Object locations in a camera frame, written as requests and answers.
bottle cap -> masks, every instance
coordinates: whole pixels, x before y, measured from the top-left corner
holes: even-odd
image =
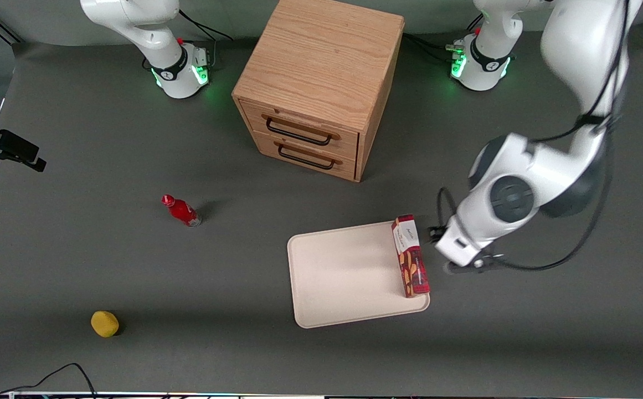
[[[164,195],[161,197],[161,202],[162,204],[166,205],[167,207],[173,207],[174,203],[176,202],[176,199],[172,197],[169,194]]]

yellow sponge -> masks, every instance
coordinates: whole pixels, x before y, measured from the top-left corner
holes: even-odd
[[[97,335],[103,338],[110,338],[116,334],[119,329],[119,321],[117,321],[117,318],[105,310],[98,310],[93,313],[90,324]]]

red box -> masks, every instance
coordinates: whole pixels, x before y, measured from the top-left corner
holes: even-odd
[[[405,297],[412,298],[430,292],[425,263],[422,261],[420,238],[415,218],[411,214],[398,217],[393,222],[393,238],[400,261],[400,274],[405,285]]]

black metal handle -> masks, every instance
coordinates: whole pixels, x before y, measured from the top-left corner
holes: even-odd
[[[284,148],[284,146],[282,144],[278,144],[278,146],[279,147],[277,149],[277,153],[279,154],[279,156],[285,157],[287,159],[291,159],[292,161],[301,162],[301,163],[307,164],[309,166],[318,167],[319,169],[322,169],[322,170],[330,170],[333,167],[334,163],[335,163],[335,161],[333,159],[331,160],[331,164],[329,164],[329,165],[322,165],[320,163],[306,161],[306,159],[296,157],[296,156],[290,156],[289,154],[285,154],[284,152],[281,152],[281,150]]]
[[[272,127],[270,126],[270,123],[272,123],[272,118],[268,118],[268,123],[266,123],[266,125],[268,126],[268,130],[273,131],[275,133],[282,134],[283,136],[291,137],[293,139],[297,139],[301,141],[306,141],[307,143],[316,144],[317,146],[326,146],[329,143],[331,143],[331,134],[326,136],[326,140],[324,141],[314,140],[314,139],[309,139],[308,137],[299,136],[299,134],[291,133],[291,131],[286,131],[283,129]]]

wooden cabinet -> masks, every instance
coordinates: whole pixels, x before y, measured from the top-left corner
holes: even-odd
[[[332,0],[280,0],[233,89],[260,152],[359,182],[404,25]]]

